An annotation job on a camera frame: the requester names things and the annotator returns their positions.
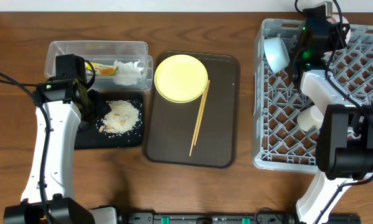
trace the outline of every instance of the food container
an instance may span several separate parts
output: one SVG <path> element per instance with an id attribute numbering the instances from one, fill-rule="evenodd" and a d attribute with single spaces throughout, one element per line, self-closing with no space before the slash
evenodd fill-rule
<path id="1" fill-rule="evenodd" d="M 142 41 L 100 41 L 100 40 L 74 40 L 54 41 L 49 45 L 47 62 L 45 65 L 45 76 L 47 78 L 56 75 L 55 58 L 58 55 L 75 54 L 90 62 L 113 65 L 115 60 L 128 63 L 138 62 L 136 66 L 141 71 L 140 76 L 121 76 L 126 79 L 119 83 L 117 76 L 96 76 L 92 85 L 94 90 L 101 91 L 149 91 L 153 80 L 153 59 L 148 55 L 148 45 Z"/>

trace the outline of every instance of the dark brown tray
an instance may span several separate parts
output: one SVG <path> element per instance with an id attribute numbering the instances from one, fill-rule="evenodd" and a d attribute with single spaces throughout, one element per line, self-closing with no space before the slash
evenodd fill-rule
<path id="1" fill-rule="evenodd" d="M 189 157 L 201 97 L 189 103 L 173 103 L 153 88 L 150 124 L 147 124 L 144 155 L 153 162 L 226 168 L 235 159 L 237 140 L 240 64 L 229 55 L 166 51 L 156 61 L 186 54 L 207 69 L 210 87 L 197 144 Z"/>

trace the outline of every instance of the white cup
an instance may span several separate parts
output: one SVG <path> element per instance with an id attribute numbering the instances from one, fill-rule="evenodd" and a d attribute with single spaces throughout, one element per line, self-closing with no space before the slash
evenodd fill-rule
<path id="1" fill-rule="evenodd" d="M 272 72 L 278 73 L 288 66 L 290 61 L 285 43 L 280 37 L 265 39 L 263 50 Z"/>
<path id="2" fill-rule="evenodd" d="M 323 123 L 323 114 L 316 105 L 310 106 L 298 114 L 297 123 L 305 132 L 309 131 L 312 126 L 320 128 Z"/>

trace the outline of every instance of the plastic dish rack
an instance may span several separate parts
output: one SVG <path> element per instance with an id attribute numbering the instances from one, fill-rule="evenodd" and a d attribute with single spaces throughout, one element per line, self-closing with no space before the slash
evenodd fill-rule
<path id="1" fill-rule="evenodd" d="M 318 169 L 315 146 L 319 129 L 304 132 L 296 122 L 298 113 L 313 102 L 294 87 L 284 70 L 277 74 L 270 70 L 262 44 L 264 39 L 281 37 L 290 50 L 304 23 L 265 19 L 255 38 L 253 164 L 259 169 L 310 174 Z M 373 26 L 351 25 L 351 30 L 347 48 L 336 52 L 330 68 L 352 96 L 373 105 Z M 349 138 L 358 136 L 351 133 Z"/>

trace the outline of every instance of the wooden chopsticks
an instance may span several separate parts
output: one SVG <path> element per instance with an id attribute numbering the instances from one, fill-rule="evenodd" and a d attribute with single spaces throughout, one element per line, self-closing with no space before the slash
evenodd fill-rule
<path id="1" fill-rule="evenodd" d="M 201 98 L 200 108 L 199 108 L 199 114 L 197 115 L 196 125 L 194 126 L 194 132 L 193 132 L 193 138 L 192 138 L 192 145 L 191 145 L 191 151 L 189 153 L 189 156 L 192 155 L 193 146 L 195 146 L 196 142 L 197 142 L 197 137 L 198 137 L 199 131 L 200 131 L 201 119 L 203 118 L 205 101 L 207 99 L 207 94 L 209 93 L 209 87 L 210 87 L 210 80 L 208 81 L 207 87 L 205 88 L 205 90 L 203 92 L 203 96 Z"/>

